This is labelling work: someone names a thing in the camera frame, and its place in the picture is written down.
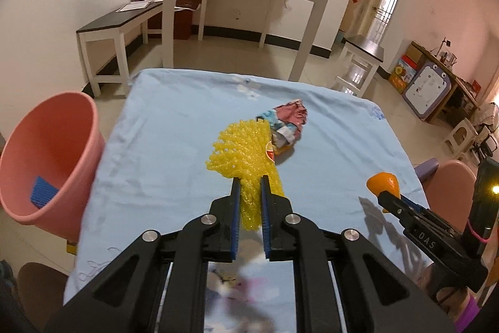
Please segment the right hand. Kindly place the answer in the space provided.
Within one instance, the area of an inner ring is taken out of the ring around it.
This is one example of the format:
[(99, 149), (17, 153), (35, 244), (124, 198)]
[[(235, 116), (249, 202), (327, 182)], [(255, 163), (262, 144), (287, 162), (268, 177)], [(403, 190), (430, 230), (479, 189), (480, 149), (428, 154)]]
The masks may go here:
[[(428, 265), (417, 280), (417, 286), (429, 297), (430, 284), (437, 282), (437, 270), (434, 263)], [(454, 322), (457, 330), (464, 329), (480, 312), (474, 296), (467, 287), (447, 286), (436, 294), (436, 303)]]

